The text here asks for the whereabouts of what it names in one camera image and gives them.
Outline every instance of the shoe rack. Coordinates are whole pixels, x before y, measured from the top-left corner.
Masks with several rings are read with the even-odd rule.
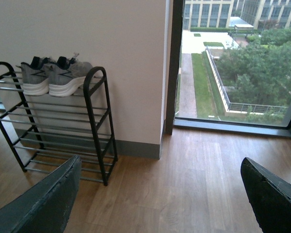
[[[13,92],[19,98],[0,114],[0,129],[21,169],[50,173],[79,155],[81,179],[107,186],[117,151],[105,69],[92,68],[81,93],[69,97],[77,104],[70,104],[67,97],[24,95],[21,72],[15,72],[6,62],[0,62],[0,66],[8,70],[0,75],[0,92]],[[103,106],[96,101],[97,95]],[[8,133],[6,124],[11,123],[14,128],[22,128],[17,136]]]

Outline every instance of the gray sneaker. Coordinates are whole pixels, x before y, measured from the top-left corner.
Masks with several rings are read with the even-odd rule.
[[[51,61],[50,58],[34,57],[30,65],[21,63],[22,87],[25,95],[41,96],[49,91],[49,69],[44,65]]]
[[[66,97],[72,95],[81,85],[85,76],[93,66],[89,62],[79,62],[60,57],[56,63],[50,63],[49,94]]]

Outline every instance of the metal railing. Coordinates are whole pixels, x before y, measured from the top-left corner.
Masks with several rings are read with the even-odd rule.
[[[215,62],[211,55],[211,51],[208,48],[208,46],[206,46],[206,54],[207,54],[207,57],[208,57],[214,78],[216,80],[216,83],[221,95],[222,102],[226,111],[236,111],[236,112],[247,113],[249,110],[251,113],[260,113],[260,114],[264,114],[268,111],[272,111],[274,113],[285,113],[285,111],[287,110],[287,107],[284,107],[284,106],[272,106],[272,105],[249,104],[249,103],[232,103],[228,98],[228,94],[224,88],[220,74],[218,72],[218,69],[215,65]]]

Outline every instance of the walkway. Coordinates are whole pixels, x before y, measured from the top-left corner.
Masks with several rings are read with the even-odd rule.
[[[179,117],[197,118],[192,53],[205,51],[204,42],[220,42],[225,49],[238,47],[238,44],[227,33],[199,34],[201,36],[194,36],[193,32],[182,31]]]
[[[183,53],[181,62],[179,117],[197,118],[192,54]]]

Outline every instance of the white sole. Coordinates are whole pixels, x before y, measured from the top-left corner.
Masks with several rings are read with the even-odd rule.
[[[24,95],[27,96],[41,96],[49,91],[49,79],[45,79],[39,84],[23,84]]]
[[[85,76],[75,78],[65,85],[50,84],[49,94],[56,97],[71,96],[79,88],[79,86],[83,85],[84,80]]]

